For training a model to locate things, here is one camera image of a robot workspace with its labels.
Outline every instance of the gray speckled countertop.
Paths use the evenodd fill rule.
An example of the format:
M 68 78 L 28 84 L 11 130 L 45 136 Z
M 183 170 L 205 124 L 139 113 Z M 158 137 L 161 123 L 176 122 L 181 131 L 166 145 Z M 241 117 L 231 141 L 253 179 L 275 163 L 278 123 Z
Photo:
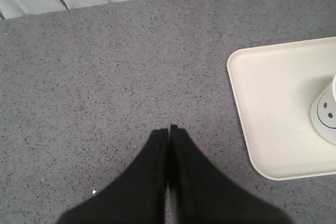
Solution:
M 252 168 L 226 71 L 240 48 L 335 36 L 335 17 L 335 0 L 136 0 L 1 21 L 1 223 L 55 222 L 171 122 L 295 223 L 335 223 L 335 175 Z

